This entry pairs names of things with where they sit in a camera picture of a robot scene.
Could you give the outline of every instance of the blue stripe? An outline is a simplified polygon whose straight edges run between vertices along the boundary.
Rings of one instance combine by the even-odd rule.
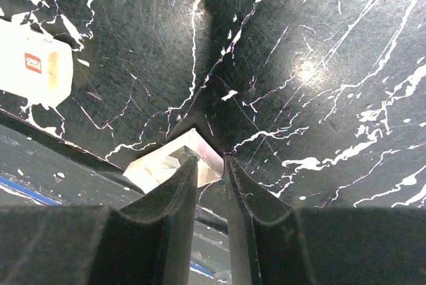
[[[0,184],[6,185],[10,188],[13,188],[14,190],[17,190],[18,192],[25,194],[34,200],[38,200],[39,202],[45,203],[47,205],[61,205],[61,203],[55,202],[54,200],[51,200],[50,198],[44,197],[43,195],[40,195],[36,192],[33,192],[32,190],[29,190],[28,188],[22,187],[19,184],[16,184],[6,178],[3,178],[0,176]]]
[[[205,274],[205,275],[209,275],[211,277],[214,277],[214,273],[211,270],[207,270],[207,269],[205,269],[204,267],[202,267],[198,264],[191,262],[190,267],[201,272],[201,273],[203,273],[203,274]]]

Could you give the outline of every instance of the red label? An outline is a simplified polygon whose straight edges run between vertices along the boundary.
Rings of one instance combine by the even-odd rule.
[[[38,57],[25,53],[25,66],[28,70],[41,74],[41,60]]]

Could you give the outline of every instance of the black marble surface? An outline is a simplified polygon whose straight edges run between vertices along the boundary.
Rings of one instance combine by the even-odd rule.
[[[121,168],[195,126],[292,206],[422,207],[425,5],[0,0],[5,19],[75,50],[57,111],[0,104]],[[200,204],[226,216],[223,192]]]

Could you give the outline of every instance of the logo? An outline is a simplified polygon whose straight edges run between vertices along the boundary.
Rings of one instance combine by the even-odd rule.
[[[34,55],[25,53],[25,67],[41,74],[41,60]]]

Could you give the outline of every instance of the orange logo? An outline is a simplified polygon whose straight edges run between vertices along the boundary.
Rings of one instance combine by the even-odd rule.
[[[28,70],[41,74],[41,60],[38,57],[25,53],[25,66]]]

